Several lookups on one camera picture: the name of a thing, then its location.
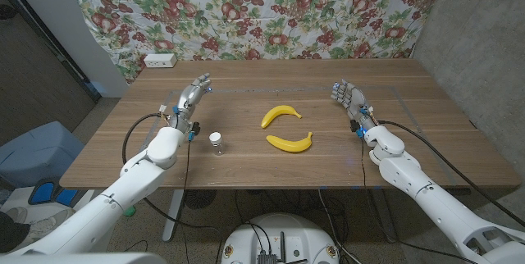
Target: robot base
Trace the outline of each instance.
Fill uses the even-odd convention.
[[[261,253],[257,235],[249,224],[245,224],[237,228],[226,240],[221,264],[339,263],[339,254],[330,235],[303,217],[270,213],[255,217],[250,222],[261,226],[267,232],[274,256],[269,255],[268,240],[264,232],[254,226],[261,239],[264,251]]]

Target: table top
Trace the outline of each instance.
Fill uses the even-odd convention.
[[[412,59],[191,61],[174,68],[146,69],[115,106],[61,179],[68,188],[106,188],[119,177],[121,147],[141,116],[174,106],[178,93],[210,72],[213,93],[203,96],[192,121],[201,132],[191,143],[188,189],[330,189],[363,186],[362,144],[349,129],[346,110],[330,98],[341,79],[360,87],[377,119],[395,121],[422,133],[474,183],[514,187],[521,183],[512,166],[476,129],[429,74]],[[264,115],[291,105],[303,116],[278,116],[266,129]],[[127,146],[136,154],[162,126],[153,118],[138,125]],[[444,187],[467,185],[430,149],[409,133],[388,126],[405,143],[422,169]],[[216,156],[208,136],[222,135],[224,154]],[[300,140],[313,132],[312,146],[283,152],[266,141],[273,134]],[[187,144],[168,170],[164,188],[185,182]],[[367,186],[390,187],[368,156],[363,158]]]

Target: banana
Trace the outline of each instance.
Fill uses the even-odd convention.
[[[288,141],[272,135],[266,136],[266,140],[280,150],[287,152],[302,152],[312,145],[312,132],[309,132],[308,137],[300,141]]]
[[[296,115],[298,118],[302,116],[295,111],[295,109],[289,105],[279,105],[272,108],[262,119],[261,127],[264,129],[273,121],[274,118],[281,114],[291,114]]]

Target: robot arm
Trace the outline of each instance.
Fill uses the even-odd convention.
[[[336,83],[332,98],[343,104],[351,121],[358,122],[358,136],[373,148],[369,156],[383,179],[410,196],[463,257],[480,264],[523,262],[525,233],[483,220],[432,181],[404,150],[403,141],[378,125],[359,89]]]
[[[51,234],[9,255],[90,251],[124,210],[149,196],[162,184],[166,170],[175,164],[176,152],[189,133],[192,125],[189,118],[211,83],[208,77],[209,74],[201,75],[183,91],[179,103],[182,102],[184,108],[170,117],[170,126],[161,128],[145,150],[122,167],[121,177],[115,183]]]

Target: black wire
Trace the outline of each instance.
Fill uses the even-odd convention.
[[[342,264],[343,261],[345,261],[346,264],[350,264],[350,261],[348,260],[348,256],[340,254],[339,263]]]
[[[516,222],[518,222],[521,226],[525,227],[525,221],[520,219],[518,216],[514,215],[511,211],[509,211],[506,207],[503,207],[500,203],[498,203],[495,199],[491,198],[488,193],[480,189],[477,185],[474,184],[466,175],[464,175],[460,170],[458,170],[451,162],[449,162],[442,154],[439,152],[436,148],[430,144],[430,142],[426,141],[421,135],[417,134],[416,132],[412,131],[411,129],[405,127],[404,125],[400,125],[398,123],[395,123],[393,121],[379,121],[380,124],[387,124],[387,125],[395,125],[397,127],[400,127],[403,130],[406,130],[410,134],[416,136],[416,138],[423,141],[438,157],[440,157],[443,162],[445,162],[452,171],[454,171],[456,174],[458,174],[463,180],[467,181],[467,183],[472,186],[479,194],[481,194],[484,198],[486,198],[489,202],[497,206],[501,211],[503,211],[505,214],[509,215],[511,218],[513,218]]]
[[[146,244],[146,249],[144,250],[144,252],[146,253],[148,251],[148,241],[145,240],[145,239],[139,240],[138,242],[134,243],[131,247],[125,249],[124,252],[127,252],[127,251],[131,250],[134,246],[136,246],[137,244],[140,244],[140,243],[145,243]]]
[[[184,246],[186,249],[186,261],[189,264],[189,255],[188,255],[188,240],[186,240],[186,233],[184,232],[184,226],[182,226],[182,236],[184,237]]]
[[[238,204],[238,201],[237,201],[237,189],[235,190],[235,208],[237,209],[237,213],[239,214],[239,218],[240,218],[240,223],[244,223],[244,220],[243,220],[243,216],[240,214],[240,209],[239,209],[239,204]],[[248,223],[250,226],[252,226],[252,229],[253,229],[253,232],[255,232],[255,236],[257,236],[257,239],[259,240],[259,244],[261,245],[261,253],[264,252],[264,249],[263,249],[263,242],[261,241],[261,238],[259,237],[259,234],[257,233],[257,231],[255,230],[255,228],[253,227],[253,224],[252,222],[250,222],[248,220]]]
[[[189,228],[193,228],[193,229],[207,229],[207,230],[213,230],[215,232],[217,232],[217,234],[221,234],[221,232],[219,231],[219,229],[213,227],[213,226],[199,226],[199,225],[191,225],[191,224],[188,224],[188,223],[184,223],[183,221],[180,221],[180,220],[177,220],[175,218],[172,218],[170,217],[169,215],[167,215],[165,212],[163,212],[161,209],[159,209],[157,206],[155,206],[152,202],[149,201],[148,198],[143,198],[143,200],[153,209],[155,210],[157,213],[159,213],[161,216],[163,216],[164,218],[168,219],[169,221],[172,221],[172,222],[175,222],[177,224],[181,224],[182,226],[186,226],[186,227],[189,227]]]
[[[440,254],[440,255],[443,255],[443,256],[454,257],[454,258],[457,258],[459,260],[463,260],[463,261],[466,261],[466,262],[469,262],[469,263],[472,263],[472,264],[477,264],[476,262],[474,262],[472,260],[469,260],[466,257],[461,257],[461,256],[457,256],[457,255],[454,255],[454,254],[451,254],[451,253],[445,253],[445,252],[441,252],[441,251],[436,251],[436,250],[433,250],[433,249],[430,249],[430,248],[419,247],[417,245],[405,243],[404,241],[402,241],[400,239],[393,238],[392,235],[388,235],[386,233],[386,231],[381,227],[381,224],[379,223],[379,220],[377,219],[376,213],[372,211],[372,203],[370,202],[370,195],[368,193],[368,188],[367,188],[367,177],[366,177],[366,172],[364,170],[363,156],[364,156],[364,140],[363,140],[363,138],[361,138],[361,168],[363,169],[363,185],[364,185],[365,191],[367,192],[368,207],[370,208],[370,212],[372,213],[372,216],[375,219],[377,228],[379,228],[379,230],[382,231],[383,234],[386,237],[392,238],[394,241],[396,241],[396,242],[398,242],[400,244],[404,244],[404,245],[406,245],[406,246],[408,246],[410,248],[416,248],[416,249],[419,249],[419,250],[422,250],[422,251],[425,251],[425,252],[436,253],[436,254]]]
[[[128,130],[128,132],[126,133],[126,136],[124,137],[124,142],[122,143],[122,163],[123,164],[126,164],[128,162],[128,159],[126,158],[126,146],[128,145],[128,139],[130,138],[131,136],[131,133],[133,132],[133,130],[135,129],[135,127],[137,125],[139,125],[142,121],[144,121],[145,119],[149,118],[149,117],[161,117],[161,114],[160,113],[150,113],[148,115],[145,115],[145,116],[142,116],[141,118],[139,118],[131,127],[130,129]]]
[[[186,176],[184,178],[184,188],[182,189],[182,192],[184,193],[186,191],[186,183],[188,182],[188,172],[189,172],[189,146],[191,145],[191,141],[188,141],[188,159],[186,160]]]
[[[271,195],[266,190],[263,190],[263,192],[267,196],[268,200],[270,202],[272,202],[272,204],[278,210],[281,210],[281,212],[282,212],[281,206],[273,200]],[[295,207],[295,212],[298,213],[298,214],[302,214],[304,212],[309,212],[309,211],[321,211],[321,212],[324,212],[325,208],[324,208],[323,205],[321,205],[321,202],[318,201],[318,199],[315,199],[314,196],[312,196],[312,194],[309,191],[307,191],[307,192],[308,192],[308,195],[310,196],[310,202],[307,203],[309,206],[306,207],[306,208],[301,208],[297,204],[292,203],[287,198],[285,192],[283,191],[282,193],[283,193],[283,196],[285,197],[285,199],[288,201],[288,203],[292,207]],[[348,237],[349,237],[349,221],[348,221],[348,217],[346,216],[345,205],[337,198],[328,198],[328,199],[326,199],[326,209],[328,210],[328,216],[331,216],[331,218],[332,218],[332,223],[333,223],[334,229],[336,230],[336,233],[337,233],[337,234],[334,234],[334,236],[340,242],[346,241],[348,239]],[[342,219],[342,221],[343,221],[342,231],[341,231],[340,228],[338,228],[336,216],[340,216],[340,219]]]
[[[272,246],[270,245],[270,237],[268,236],[268,234],[266,233],[266,231],[265,231],[261,226],[259,226],[259,225],[257,225],[257,224],[254,224],[254,223],[241,223],[241,224],[237,225],[237,226],[234,228],[234,230],[237,229],[239,226],[242,226],[242,225],[251,225],[252,228],[255,226],[255,227],[259,228],[260,230],[262,230],[262,232],[263,232],[264,235],[266,236],[266,240],[268,241],[268,254],[269,254],[269,255],[272,255]]]

